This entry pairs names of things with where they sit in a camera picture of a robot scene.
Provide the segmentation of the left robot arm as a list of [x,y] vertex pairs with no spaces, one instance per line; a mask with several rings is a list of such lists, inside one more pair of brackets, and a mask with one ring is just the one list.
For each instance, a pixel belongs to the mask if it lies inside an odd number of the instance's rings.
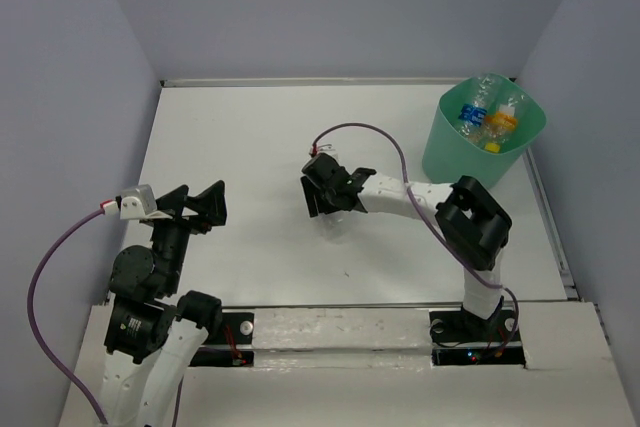
[[225,184],[195,196],[181,185],[160,197],[150,185],[137,185],[103,208],[152,233],[148,244],[124,248],[113,262],[99,423],[160,426],[192,358],[221,330],[220,299],[189,291],[174,305],[166,300],[178,291],[190,238],[225,225]]

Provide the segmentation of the yellow cap orange label bottle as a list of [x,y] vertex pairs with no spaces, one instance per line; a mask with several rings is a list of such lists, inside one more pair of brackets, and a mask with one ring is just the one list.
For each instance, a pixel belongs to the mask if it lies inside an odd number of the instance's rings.
[[528,139],[527,96],[519,91],[499,96],[484,119],[479,147],[491,154],[514,150]]

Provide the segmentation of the blue label clear bottle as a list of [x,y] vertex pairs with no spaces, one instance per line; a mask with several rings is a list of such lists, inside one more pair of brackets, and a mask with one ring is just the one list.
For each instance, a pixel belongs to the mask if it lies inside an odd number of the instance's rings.
[[471,143],[476,143],[490,107],[494,104],[502,79],[487,73],[469,80],[467,93],[456,117],[456,131]]

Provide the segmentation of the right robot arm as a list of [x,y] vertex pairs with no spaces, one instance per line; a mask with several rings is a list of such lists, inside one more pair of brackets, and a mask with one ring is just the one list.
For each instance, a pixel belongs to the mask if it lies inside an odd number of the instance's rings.
[[370,168],[350,173],[319,153],[302,168],[309,216],[338,212],[392,214],[424,221],[464,269],[464,296],[455,327],[482,339],[497,325],[504,305],[503,249],[512,220],[475,178],[430,184],[393,178]]

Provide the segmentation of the white blue label bottle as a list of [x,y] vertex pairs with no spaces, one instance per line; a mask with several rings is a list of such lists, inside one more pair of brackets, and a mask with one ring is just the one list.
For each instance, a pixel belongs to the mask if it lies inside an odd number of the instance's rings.
[[320,232],[329,242],[340,244],[347,240],[350,223],[347,212],[334,212],[319,216]]

